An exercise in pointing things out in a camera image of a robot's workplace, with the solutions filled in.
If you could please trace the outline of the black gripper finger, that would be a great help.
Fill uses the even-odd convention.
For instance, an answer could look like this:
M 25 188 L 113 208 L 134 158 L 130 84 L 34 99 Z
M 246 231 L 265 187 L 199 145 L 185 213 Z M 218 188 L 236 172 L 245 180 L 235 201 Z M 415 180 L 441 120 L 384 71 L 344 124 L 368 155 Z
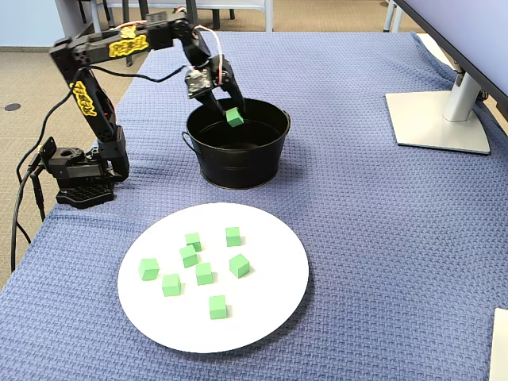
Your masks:
M 233 100 L 233 103 L 236 108 L 238 108 L 241 116 L 244 116 L 245 112 L 245 102 L 244 97 L 240 91 L 239 86 L 235 79 L 223 79 L 221 88 L 225 91 L 230 98 Z
M 215 98 L 213 92 L 208 92 L 202 96 L 202 104 L 221 117 L 225 117 L 225 111 L 221 103 Z

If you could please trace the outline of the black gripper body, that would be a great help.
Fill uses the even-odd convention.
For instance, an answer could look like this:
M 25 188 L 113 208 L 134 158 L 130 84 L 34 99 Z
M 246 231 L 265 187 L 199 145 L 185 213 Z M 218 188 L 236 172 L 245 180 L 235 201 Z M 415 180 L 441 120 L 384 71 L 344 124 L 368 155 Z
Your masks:
M 191 45 L 189 47 L 189 62 L 196 67 L 203 66 L 207 61 L 212 59 L 210 49 L 200 33 L 191 34 Z M 218 49 L 218 67 L 217 67 L 217 84 L 222 85 L 225 79 L 225 58 L 221 41 L 216 33 L 213 34 Z

